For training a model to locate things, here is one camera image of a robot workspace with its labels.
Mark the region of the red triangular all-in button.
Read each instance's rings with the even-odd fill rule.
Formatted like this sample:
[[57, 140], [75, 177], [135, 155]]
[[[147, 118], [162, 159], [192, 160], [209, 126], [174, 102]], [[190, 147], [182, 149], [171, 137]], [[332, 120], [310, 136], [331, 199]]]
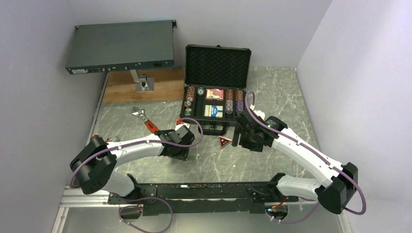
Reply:
[[231, 144], [231, 142], [232, 142], [232, 139], [229, 139], [229, 138], [226, 138], [226, 137], [223, 137], [223, 136], [218, 136], [218, 138], [219, 138], [219, 145], [220, 145], [221, 149], [223, 149], [225, 146]]

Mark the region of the purple poker chip stack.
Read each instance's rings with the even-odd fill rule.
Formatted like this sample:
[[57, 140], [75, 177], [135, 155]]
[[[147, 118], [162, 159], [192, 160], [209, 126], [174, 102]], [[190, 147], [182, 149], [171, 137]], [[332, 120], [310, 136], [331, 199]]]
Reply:
[[244, 111], [244, 103], [242, 100], [237, 100], [236, 101], [236, 114], [239, 115]]

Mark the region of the blue Texas Hold'em card deck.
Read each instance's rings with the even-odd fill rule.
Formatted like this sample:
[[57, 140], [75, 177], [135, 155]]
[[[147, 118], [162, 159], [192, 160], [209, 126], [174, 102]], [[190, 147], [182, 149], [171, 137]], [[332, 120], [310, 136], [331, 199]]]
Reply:
[[204, 117], [223, 118], [223, 106], [221, 106], [221, 105], [205, 105]]

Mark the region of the black poker set case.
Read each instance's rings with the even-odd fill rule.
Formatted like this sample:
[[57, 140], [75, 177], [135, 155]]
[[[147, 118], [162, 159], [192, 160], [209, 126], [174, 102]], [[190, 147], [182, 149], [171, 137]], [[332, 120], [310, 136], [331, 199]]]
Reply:
[[[223, 136], [228, 126], [235, 126], [236, 121], [236, 100], [235, 92], [243, 91], [243, 103], [245, 109], [245, 94], [247, 78], [252, 52], [247, 48], [230, 48], [205, 45], [186, 46], [186, 67], [184, 80], [184, 93], [181, 104], [180, 117], [189, 117], [198, 121], [203, 127], [206, 135]], [[194, 101], [191, 106], [193, 114], [184, 116], [184, 106], [188, 86], [195, 87]], [[197, 89], [202, 87], [205, 94], [199, 96]], [[223, 100], [207, 100], [206, 89], [224, 90]], [[233, 114], [225, 113], [225, 91], [234, 90], [234, 110]], [[205, 105], [223, 106], [223, 118], [204, 117]]]

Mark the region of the dark poker chip stack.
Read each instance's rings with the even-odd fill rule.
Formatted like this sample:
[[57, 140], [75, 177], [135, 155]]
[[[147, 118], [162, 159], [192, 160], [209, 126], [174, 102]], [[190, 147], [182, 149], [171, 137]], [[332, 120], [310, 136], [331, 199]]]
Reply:
[[225, 113], [226, 114], [233, 114], [234, 110], [234, 102], [232, 99], [227, 99], [225, 102]]

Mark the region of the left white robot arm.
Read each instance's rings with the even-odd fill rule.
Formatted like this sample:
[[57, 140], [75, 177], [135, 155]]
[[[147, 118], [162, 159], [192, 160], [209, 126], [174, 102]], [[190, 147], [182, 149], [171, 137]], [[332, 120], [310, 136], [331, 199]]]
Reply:
[[182, 123], [173, 130], [163, 130], [146, 137], [105, 142], [96, 136], [71, 161], [71, 181], [86, 195], [104, 190], [113, 192], [128, 204], [135, 203], [140, 196], [137, 181], [131, 175], [121, 175], [115, 168], [143, 158], [166, 156], [186, 160], [189, 148], [195, 139], [189, 125]]

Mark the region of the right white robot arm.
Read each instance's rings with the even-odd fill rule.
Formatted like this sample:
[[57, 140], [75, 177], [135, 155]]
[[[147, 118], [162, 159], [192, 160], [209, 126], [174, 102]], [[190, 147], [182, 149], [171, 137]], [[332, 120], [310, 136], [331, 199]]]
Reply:
[[280, 201], [287, 196], [316, 200], [326, 210], [341, 214], [354, 194], [360, 191], [358, 168], [342, 164], [307, 144], [287, 124], [271, 116], [263, 120], [253, 112], [235, 117], [241, 128], [240, 145], [261, 152], [264, 146], [278, 150], [303, 166], [314, 177], [298, 178], [277, 173], [267, 183], [268, 196]]

